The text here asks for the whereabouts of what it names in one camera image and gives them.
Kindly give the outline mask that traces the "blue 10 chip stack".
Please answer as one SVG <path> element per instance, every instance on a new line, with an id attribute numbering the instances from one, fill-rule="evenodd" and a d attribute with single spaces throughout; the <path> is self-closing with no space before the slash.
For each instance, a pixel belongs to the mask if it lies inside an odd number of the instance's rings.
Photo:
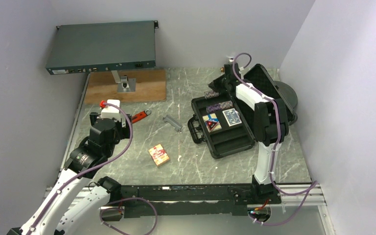
<path id="1" fill-rule="evenodd" d="M 233 103 L 231 101 L 224 101 L 219 103 L 220 109 L 225 110 L 233 107 Z"/>

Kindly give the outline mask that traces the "purple 500 chip stack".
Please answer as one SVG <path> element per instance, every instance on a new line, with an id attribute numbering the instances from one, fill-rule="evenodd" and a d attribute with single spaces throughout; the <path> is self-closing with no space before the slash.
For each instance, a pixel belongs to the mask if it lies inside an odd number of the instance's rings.
<path id="1" fill-rule="evenodd" d="M 213 113 L 213 112 L 216 112 L 220 109 L 221 109 L 221 107 L 220 107 L 219 104 L 213 104 L 213 105 L 206 107 L 206 112 L 207 113 Z"/>

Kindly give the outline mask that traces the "blue playing card deck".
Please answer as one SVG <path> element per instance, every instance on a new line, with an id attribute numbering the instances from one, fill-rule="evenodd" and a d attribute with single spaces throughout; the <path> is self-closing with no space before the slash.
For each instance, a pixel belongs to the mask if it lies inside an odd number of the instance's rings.
<path id="1" fill-rule="evenodd" d="M 241 118 L 235 108 L 222 111 L 229 127 L 241 124 Z"/>

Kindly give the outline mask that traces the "black poker set case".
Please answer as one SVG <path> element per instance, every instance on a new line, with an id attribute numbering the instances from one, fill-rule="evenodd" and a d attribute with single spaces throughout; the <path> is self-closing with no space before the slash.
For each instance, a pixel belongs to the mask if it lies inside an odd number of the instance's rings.
<path id="1" fill-rule="evenodd" d="M 203 97 L 194 98 L 187 126 L 196 144 L 206 143 L 220 159 L 252 148 L 255 143 L 282 143 L 297 120 L 290 103 L 265 67 L 256 64 L 239 81 L 237 64 L 225 64 L 223 73 L 208 84 Z"/>

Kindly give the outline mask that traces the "red triangular dealer button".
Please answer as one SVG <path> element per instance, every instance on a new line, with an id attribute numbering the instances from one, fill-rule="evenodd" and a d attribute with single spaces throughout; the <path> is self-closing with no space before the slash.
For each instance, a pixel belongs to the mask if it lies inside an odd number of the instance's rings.
<path id="1" fill-rule="evenodd" d="M 212 132 L 221 128 L 219 121 L 206 120 L 205 124 L 209 132 Z"/>

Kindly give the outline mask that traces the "red playing card deck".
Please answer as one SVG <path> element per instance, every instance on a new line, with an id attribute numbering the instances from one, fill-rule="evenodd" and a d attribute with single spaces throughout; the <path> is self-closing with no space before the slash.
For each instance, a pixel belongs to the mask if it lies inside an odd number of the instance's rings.
<path id="1" fill-rule="evenodd" d="M 163 164 L 170 161 L 169 155 L 166 153 L 161 144 L 150 148 L 148 152 L 156 166 L 162 166 Z"/>

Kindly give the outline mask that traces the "multicolour chip stack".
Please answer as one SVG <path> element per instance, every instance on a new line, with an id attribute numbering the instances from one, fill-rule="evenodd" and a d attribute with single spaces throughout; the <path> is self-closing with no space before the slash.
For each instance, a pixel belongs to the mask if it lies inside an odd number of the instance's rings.
<path id="1" fill-rule="evenodd" d="M 220 96 L 220 93 L 215 92 L 215 91 L 204 92 L 204 98 L 205 99 L 210 99 L 210 98 L 214 98 L 214 97 L 218 97 L 218 96 Z"/>

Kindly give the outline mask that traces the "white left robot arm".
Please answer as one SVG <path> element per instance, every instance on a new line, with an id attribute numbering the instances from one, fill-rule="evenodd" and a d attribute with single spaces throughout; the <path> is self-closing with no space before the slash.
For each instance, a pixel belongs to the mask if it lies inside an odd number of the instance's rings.
<path id="1" fill-rule="evenodd" d="M 90 133 L 71 153 L 58 181 L 36 212 L 9 235 L 71 235 L 85 214 L 105 204 L 116 205 L 121 199 L 121 185 L 103 177 L 85 199 L 72 206 L 78 193 L 88 186 L 103 166 L 115 161 L 115 146 L 133 138 L 132 117 L 121 109 L 91 113 Z"/>

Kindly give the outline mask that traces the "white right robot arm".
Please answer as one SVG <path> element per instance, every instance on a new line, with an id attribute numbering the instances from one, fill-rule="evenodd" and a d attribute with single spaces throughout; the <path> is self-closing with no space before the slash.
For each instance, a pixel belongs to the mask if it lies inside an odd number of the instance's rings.
<path id="1" fill-rule="evenodd" d="M 258 163 L 253 174 L 251 199 L 264 202 L 277 194 L 274 167 L 278 150 L 295 121 L 289 102 L 263 65 L 256 64 L 244 75 L 235 62 L 225 64 L 223 74 L 209 84 L 218 94 L 228 94 L 258 143 Z"/>

